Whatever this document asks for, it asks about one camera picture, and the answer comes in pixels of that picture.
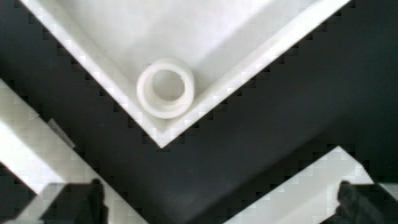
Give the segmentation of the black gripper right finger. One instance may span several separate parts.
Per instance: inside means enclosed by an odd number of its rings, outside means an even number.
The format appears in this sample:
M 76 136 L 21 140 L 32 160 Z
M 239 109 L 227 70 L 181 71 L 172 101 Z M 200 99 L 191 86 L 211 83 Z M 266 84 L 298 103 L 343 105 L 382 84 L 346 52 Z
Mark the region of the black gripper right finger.
M 337 202 L 330 224 L 398 224 L 398 183 L 343 182 Z

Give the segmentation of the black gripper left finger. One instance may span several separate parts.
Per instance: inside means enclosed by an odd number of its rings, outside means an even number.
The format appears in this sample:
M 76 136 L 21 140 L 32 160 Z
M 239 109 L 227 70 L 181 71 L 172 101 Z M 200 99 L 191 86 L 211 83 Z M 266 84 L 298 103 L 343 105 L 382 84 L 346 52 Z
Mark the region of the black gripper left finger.
M 97 179 L 65 185 L 40 220 L 44 224 L 106 224 L 104 188 Z

